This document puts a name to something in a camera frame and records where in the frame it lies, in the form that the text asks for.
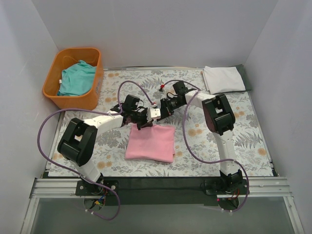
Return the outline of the pink t shirt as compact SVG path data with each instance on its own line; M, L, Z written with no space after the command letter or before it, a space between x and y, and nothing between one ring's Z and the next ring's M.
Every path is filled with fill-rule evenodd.
M131 126L125 159L148 159L173 163L175 127L154 125L138 129Z

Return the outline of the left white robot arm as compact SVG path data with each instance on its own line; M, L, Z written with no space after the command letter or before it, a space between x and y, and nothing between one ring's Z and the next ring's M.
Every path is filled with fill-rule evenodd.
M89 193L98 195L104 188L103 175L92 161L96 138L129 123L135 123L138 129L151 127L153 121L160 117L160 109L155 103L151 107L144 107L139 106L139 102L138 97L127 95L125 101L111 108L107 115L70 120L57 150L80 175L88 179L82 182Z

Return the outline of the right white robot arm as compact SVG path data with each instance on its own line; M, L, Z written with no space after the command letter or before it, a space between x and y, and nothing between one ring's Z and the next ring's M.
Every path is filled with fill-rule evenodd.
M172 116L175 109L186 106L183 114L182 133L189 153L201 163L220 164L220 178L219 183L215 185L216 192L223 191L227 194L239 194L239 187L243 185L244 181L244 169L236 161L233 143L235 116L228 99L224 94L209 95L195 88L189 89L181 80L177 81L173 88L175 94L172 97L167 96L160 100L160 118L165 119ZM185 118L191 105L203 110L206 125L216 140L219 152L219 160L217 161L204 161L198 158L188 145L185 133Z

